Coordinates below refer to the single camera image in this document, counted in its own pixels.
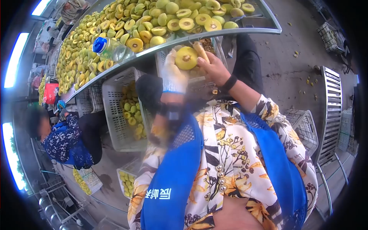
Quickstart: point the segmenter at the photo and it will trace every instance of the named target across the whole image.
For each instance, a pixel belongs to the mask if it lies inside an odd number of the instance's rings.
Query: navy floral shirt
[[[65,132],[54,133],[58,128],[53,126],[51,133],[41,142],[51,159],[63,163],[69,159],[69,149],[78,142],[81,134],[76,116],[68,115],[66,122],[69,129]]]

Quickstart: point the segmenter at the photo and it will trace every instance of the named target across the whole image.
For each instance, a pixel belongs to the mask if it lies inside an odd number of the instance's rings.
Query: blue vest
[[[52,132],[50,135],[65,132],[69,129],[69,125],[66,122],[61,122],[54,125],[53,128],[56,128],[56,131]],[[69,149],[69,159],[66,162],[59,163],[71,164],[78,170],[81,168],[86,169],[93,165],[92,157],[80,138],[78,142]]]
[[[241,119],[259,143],[282,210],[284,229],[300,230],[307,213],[307,195],[297,167],[288,160],[277,134],[265,121],[254,113],[241,113]],[[200,165],[203,145],[197,120],[185,114],[145,195],[141,210],[142,230],[183,229],[187,200]]]

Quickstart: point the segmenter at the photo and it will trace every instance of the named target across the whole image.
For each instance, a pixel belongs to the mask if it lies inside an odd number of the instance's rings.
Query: plastic bottle
[[[92,51],[99,57],[103,57],[114,62],[121,62],[124,59],[127,47],[111,38],[96,38],[92,46]]]

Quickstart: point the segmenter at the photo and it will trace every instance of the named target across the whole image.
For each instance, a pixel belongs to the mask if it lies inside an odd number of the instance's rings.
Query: blue bottle cap
[[[96,38],[92,46],[92,51],[95,53],[101,53],[103,49],[105,48],[106,43],[107,43],[106,38],[102,38],[102,37]]]

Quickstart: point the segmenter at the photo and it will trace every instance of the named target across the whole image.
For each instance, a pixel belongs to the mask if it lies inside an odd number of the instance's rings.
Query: red bag
[[[48,83],[45,85],[45,91],[43,93],[43,102],[49,105],[55,103],[56,95],[59,93],[58,83]]]

